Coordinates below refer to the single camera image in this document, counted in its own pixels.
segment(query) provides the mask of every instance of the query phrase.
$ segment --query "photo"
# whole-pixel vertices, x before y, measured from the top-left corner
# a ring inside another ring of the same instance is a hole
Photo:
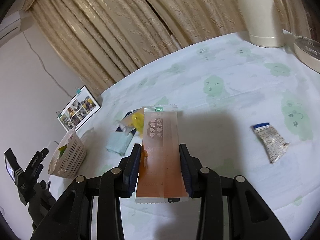
[[[90,113],[96,107],[96,105],[89,96],[87,96],[85,100],[81,102],[81,104],[88,113]]]
[[[70,122],[70,119],[66,114],[63,114],[60,117],[60,121],[63,124],[63,126],[66,128],[67,131],[69,131],[73,128],[73,124]]]
[[[78,112],[76,112],[76,115],[82,121],[88,115],[88,113],[86,112],[86,110],[83,107],[81,107],[80,110]]]
[[[69,108],[68,108],[68,114],[69,114],[70,117],[73,117],[75,115],[75,111],[73,111],[71,106],[69,106]]]
[[[71,107],[74,111],[78,111],[81,107],[81,104],[77,99],[75,99],[75,101],[71,104]]]
[[[76,115],[74,115],[72,118],[71,118],[71,121],[72,121],[72,123],[75,125],[75,126],[77,126],[80,122],[81,122],[81,120],[78,118],[78,116],[76,116]]]

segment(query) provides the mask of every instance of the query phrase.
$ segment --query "photo collage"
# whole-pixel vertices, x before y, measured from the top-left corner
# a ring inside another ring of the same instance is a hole
[[[93,96],[83,87],[58,117],[59,121],[69,131],[74,127],[79,128],[91,115],[93,115],[100,106]]]

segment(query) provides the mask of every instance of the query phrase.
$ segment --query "orange snack package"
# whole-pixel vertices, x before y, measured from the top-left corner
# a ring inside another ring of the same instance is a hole
[[[188,199],[180,168],[177,111],[176,105],[144,109],[136,203]]]

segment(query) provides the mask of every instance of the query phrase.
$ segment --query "tablecloth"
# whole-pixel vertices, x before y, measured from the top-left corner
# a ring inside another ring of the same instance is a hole
[[[245,176],[291,239],[300,239],[320,209],[320,74],[287,45],[261,48],[247,32],[191,45],[149,63],[103,92],[102,107],[78,131],[88,154],[78,175],[100,176],[121,157],[106,151],[108,136],[133,109],[178,105],[179,143],[222,176]],[[252,125],[270,122],[290,142],[270,164]],[[134,143],[141,143],[135,136]],[[58,198],[71,180],[51,176]],[[121,199],[127,239],[195,239],[200,200],[135,204]],[[96,217],[93,216],[95,239]]]

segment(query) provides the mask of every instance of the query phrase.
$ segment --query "light blue cloth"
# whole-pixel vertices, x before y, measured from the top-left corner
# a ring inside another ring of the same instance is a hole
[[[106,146],[107,151],[118,153],[120,156],[123,156],[132,140],[132,137],[132,133],[126,134],[125,132],[112,132]]]

